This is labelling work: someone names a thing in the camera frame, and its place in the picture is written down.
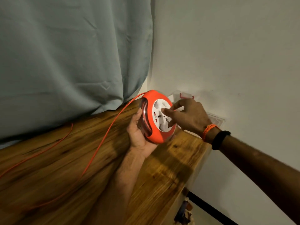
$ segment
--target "red cord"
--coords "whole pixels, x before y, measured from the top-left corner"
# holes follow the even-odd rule
[[[109,126],[109,128],[108,128],[106,134],[104,135],[104,137],[103,137],[101,143],[99,144],[97,150],[95,151],[95,153],[94,153],[94,155],[92,156],[91,160],[89,161],[88,165],[86,166],[86,168],[84,169],[84,171],[82,172],[82,174],[80,175],[80,177],[77,179],[76,182],[74,182],[74,183],[73,183],[73,184],[72,184],[65,192],[63,192],[61,195],[59,195],[58,197],[54,198],[53,200],[48,201],[48,202],[45,202],[45,203],[43,203],[43,204],[39,204],[39,205],[32,206],[32,207],[27,208],[27,209],[22,209],[22,211],[29,211],[29,210],[32,210],[32,209],[35,209],[35,208],[40,208],[40,207],[45,206],[45,205],[47,205],[47,204],[53,203],[53,202],[59,200],[60,198],[62,198],[63,196],[65,196],[71,189],[73,189],[73,187],[80,181],[80,179],[83,177],[83,175],[86,173],[86,171],[87,171],[88,168],[90,167],[90,165],[91,165],[91,163],[93,162],[93,160],[94,160],[94,158],[95,158],[97,152],[99,151],[101,145],[103,144],[103,142],[104,142],[104,140],[105,140],[105,138],[106,138],[108,132],[110,131],[110,128],[111,128],[112,125],[114,124],[115,120],[119,117],[119,115],[123,112],[123,110],[124,110],[130,103],[132,103],[136,98],[138,98],[139,96],[141,96],[141,95],[143,95],[143,94],[145,94],[145,93],[146,93],[146,92],[141,93],[141,94],[137,95],[136,97],[134,97],[134,98],[133,98],[132,100],[130,100],[130,102],[127,103],[127,104],[124,106],[124,108],[118,113],[118,115],[115,117],[115,119],[112,121],[111,125]],[[34,157],[37,157],[38,155],[43,154],[44,152],[46,152],[46,151],[50,150],[51,148],[55,147],[56,145],[58,145],[58,144],[59,144],[60,142],[62,142],[67,136],[69,136],[69,134],[71,133],[72,129],[73,129],[73,123],[71,123],[71,129],[70,129],[69,133],[68,133],[64,138],[60,139],[57,143],[55,143],[55,144],[52,145],[51,147],[47,148],[46,150],[41,151],[41,152],[39,152],[39,153],[36,153],[36,154],[34,154],[33,156],[28,157],[28,158],[22,160],[21,162],[18,162],[17,164],[13,165],[11,168],[5,170],[5,171],[0,175],[0,179],[1,179],[6,173],[10,172],[12,169],[16,168],[17,166],[21,165],[22,163],[24,163],[24,162],[26,162],[26,161],[28,161],[28,160],[34,158]]]

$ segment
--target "orange plastic casing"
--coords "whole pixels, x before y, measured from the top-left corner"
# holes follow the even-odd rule
[[[158,99],[163,99],[163,100],[167,101],[167,103],[170,106],[172,106],[173,104],[171,103],[171,101],[169,100],[169,98],[167,96],[165,96],[155,90],[148,91],[147,93],[145,93],[142,96],[142,98],[145,98],[148,101],[148,107],[147,107],[148,122],[152,128],[152,134],[150,136],[145,136],[145,137],[153,143],[162,144],[162,143],[166,142],[173,135],[176,126],[175,125],[172,126],[172,128],[168,132],[160,131],[154,123],[153,116],[152,116],[152,108],[154,106],[154,103]]]

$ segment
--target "person's left hand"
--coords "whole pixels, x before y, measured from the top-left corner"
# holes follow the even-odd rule
[[[142,115],[141,108],[138,109],[130,121],[127,127],[127,132],[130,138],[130,149],[137,150],[145,158],[147,158],[156,149],[157,144],[147,141],[142,133],[142,131],[137,127],[137,123]]]

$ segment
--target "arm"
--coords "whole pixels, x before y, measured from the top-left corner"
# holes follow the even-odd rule
[[[184,106],[183,112],[175,109]],[[192,99],[180,100],[163,113],[184,129],[202,135],[211,124],[201,103]],[[218,128],[211,129],[206,141],[212,143]],[[248,146],[232,136],[226,136],[220,151],[246,174],[296,224],[300,224],[300,172]]]
[[[82,224],[124,224],[126,208],[142,164],[157,147],[146,141],[137,127],[141,114],[139,109],[127,128],[129,151]]]

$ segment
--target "wooden table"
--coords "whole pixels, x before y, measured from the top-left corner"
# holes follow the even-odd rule
[[[51,200],[83,172],[120,109],[74,122],[70,135],[57,146],[13,169],[0,179],[0,224],[80,224],[128,147],[126,127],[139,101],[129,105],[111,128],[92,165],[62,199],[28,212],[23,208]],[[51,146],[70,124],[0,150],[0,172]],[[177,129],[175,137],[144,162],[128,206],[126,224],[171,223],[183,200],[183,188],[196,178],[210,147]]]

